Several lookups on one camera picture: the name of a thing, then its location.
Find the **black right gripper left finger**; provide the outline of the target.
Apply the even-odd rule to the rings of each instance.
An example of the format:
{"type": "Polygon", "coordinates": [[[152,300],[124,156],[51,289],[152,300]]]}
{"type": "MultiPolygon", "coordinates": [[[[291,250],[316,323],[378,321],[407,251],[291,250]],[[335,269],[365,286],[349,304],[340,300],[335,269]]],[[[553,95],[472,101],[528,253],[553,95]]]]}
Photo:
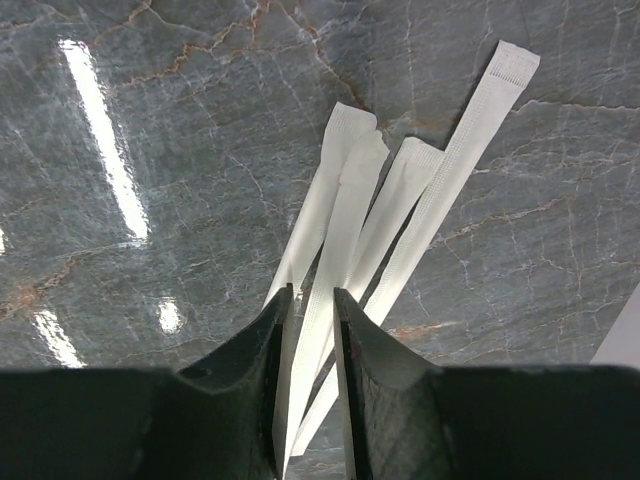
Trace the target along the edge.
{"type": "Polygon", "coordinates": [[[193,364],[1,373],[5,479],[279,479],[293,290],[193,364]]]}

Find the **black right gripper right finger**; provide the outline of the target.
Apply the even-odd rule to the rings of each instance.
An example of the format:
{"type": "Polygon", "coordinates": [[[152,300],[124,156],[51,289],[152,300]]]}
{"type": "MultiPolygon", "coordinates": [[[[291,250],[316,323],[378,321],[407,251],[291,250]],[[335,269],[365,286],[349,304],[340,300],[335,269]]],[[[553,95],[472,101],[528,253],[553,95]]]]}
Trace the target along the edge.
{"type": "Polygon", "coordinates": [[[635,479],[639,373],[438,366],[334,292],[350,479],[635,479]]]}

